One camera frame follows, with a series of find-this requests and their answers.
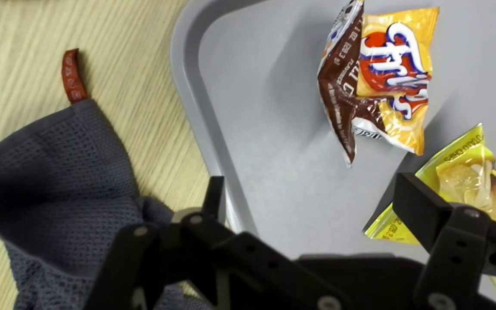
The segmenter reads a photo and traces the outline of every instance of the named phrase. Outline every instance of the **gray tray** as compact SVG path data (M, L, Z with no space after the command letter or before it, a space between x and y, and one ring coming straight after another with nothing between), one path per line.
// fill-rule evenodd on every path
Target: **gray tray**
M225 217L235 231L289 256L389 251L421 262L423 250L370 241L361 229L397 169L415 170L477 122L496 151L496 0L366 0L366 12L439 5L440 17L427 155L358 138L351 169L315 81L342 5L191 0L173 33L173 81L208 172L225 176Z

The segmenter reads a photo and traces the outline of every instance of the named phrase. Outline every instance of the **fritos logo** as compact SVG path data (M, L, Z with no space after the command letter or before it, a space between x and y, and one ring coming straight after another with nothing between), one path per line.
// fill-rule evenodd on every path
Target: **fritos logo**
M359 69L371 89L402 93L389 101L404 119L427 103L430 76L421 65L416 38L404 24L368 34L361 43Z

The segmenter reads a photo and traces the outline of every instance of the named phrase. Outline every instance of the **snack bag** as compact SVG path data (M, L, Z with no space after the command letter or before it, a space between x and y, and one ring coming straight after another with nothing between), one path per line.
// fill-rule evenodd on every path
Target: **snack bag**
M471 205L496 220L494 153L485 146L480 124L433 155L416 177L446 201ZM418 244L392 205L368 225L365 234L370 239Z
M439 10L365 15L351 0L337 17L318 65L318 88L347 160L354 134L423 153L430 43Z

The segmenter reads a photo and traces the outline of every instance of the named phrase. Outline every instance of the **light wood surface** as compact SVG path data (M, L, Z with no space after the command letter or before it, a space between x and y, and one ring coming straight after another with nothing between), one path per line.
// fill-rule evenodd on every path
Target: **light wood surface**
M0 139L67 107L60 57L80 48L92 98L122 138L142 193L199 205L206 170L170 79L185 0L0 0ZM0 244L0 308L15 286Z

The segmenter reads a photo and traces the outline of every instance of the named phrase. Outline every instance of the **gray cloth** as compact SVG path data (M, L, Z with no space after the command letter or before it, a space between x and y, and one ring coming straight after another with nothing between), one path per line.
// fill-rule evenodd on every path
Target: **gray cloth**
M82 308L115 232L170 215L139 198L122 143L89 100L0 143L0 238L17 310ZM172 286L158 308L208 306Z

